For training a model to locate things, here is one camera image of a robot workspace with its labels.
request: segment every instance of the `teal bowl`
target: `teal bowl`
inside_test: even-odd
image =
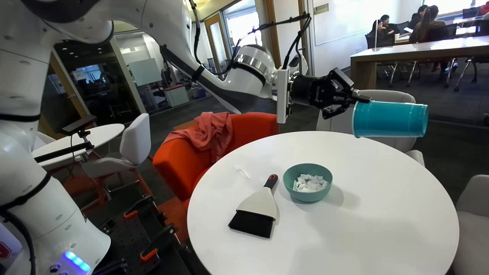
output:
[[[323,190],[313,193],[302,193],[293,190],[294,181],[300,177],[301,174],[312,176],[323,176],[324,180],[329,182],[328,186]],[[292,166],[285,171],[283,176],[283,183],[285,188],[290,193],[290,196],[303,202],[314,203],[322,200],[330,191],[331,185],[333,185],[333,175],[331,171],[326,167],[314,164],[314,163],[301,163]]]

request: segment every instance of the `brush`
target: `brush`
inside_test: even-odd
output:
[[[270,238],[273,221],[278,216],[278,207],[272,194],[272,188],[277,181],[277,175],[270,175],[260,190],[247,197],[238,206],[228,226],[234,230]]]

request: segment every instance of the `round table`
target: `round table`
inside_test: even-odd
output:
[[[95,148],[99,147],[100,145],[103,145],[107,143],[109,140],[113,139],[114,137],[118,136],[122,131],[124,130],[124,125],[123,124],[109,124],[109,125],[103,125],[99,127],[94,127],[87,129],[87,131],[90,131],[90,134],[87,136],[87,139],[92,143]],[[42,156],[44,154],[52,153],[54,151],[61,150],[63,148],[70,147],[70,137],[64,137],[60,138],[56,141],[53,141],[49,144],[44,145],[41,148],[38,148],[37,150],[34,150],[32,152],[33,157],[38,157]],[[78,136],[78,134],[73,135],[73,145],[77,145],[80,143],[83,143],[84,140]],[[78,150],[75,152],[75,156],[81,155],[83,153],[86,153],[87,151],[85,149],[83,150]],[[48,166],[51,164],[55,164],[64,160],[69,160],[73,157],[72,153],[62,155],[57,158],[53,158],[50,160],[43,161],[39,163],[40,166]]]
[[[329,194],[314,204],[291,199],[282,183],[304,162],[333,174]],[[272,237],[230,230],[236,207],[270,174],[280,179]],[[421,164],[371,139],[319,131],[263,138],[220,159],[195,188],[187,224],[212,275],[445,275],[459,239],[449,195]]]

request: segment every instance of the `red logo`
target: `red logo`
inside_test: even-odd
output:
[[[12,253],[10,248],[8,248],[8,246],[3,242],[0,242],[0,259],[8,258],[10,256],[10,253]]]

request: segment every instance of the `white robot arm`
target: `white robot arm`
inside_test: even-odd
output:
[[[364,100],[352,83],[343,82],[343,91],[336,91],[339,86],[333,79],[338,73],[323,78],[294,73],[289,79],[288,69],[277,71],[270,53],[260,46],[243,46],[226,79],[220,80],[191,53],[186,0],[0,1],[0,215],[10,221],[7,229],[22,243],[15,260],[0,259],[8,275],[89,275],[110,246],[110,238],[82,215],[31,152],[53,45],[63,39],[110,39],[112,20],[128,22],[152,36],[167,61],[235,113],[247,112],[259,97],[272,97],[272,87],[279,90],[280,122],[285,122],[291,102],[324,108]],[[19,247],[1,229],[0,241]]]

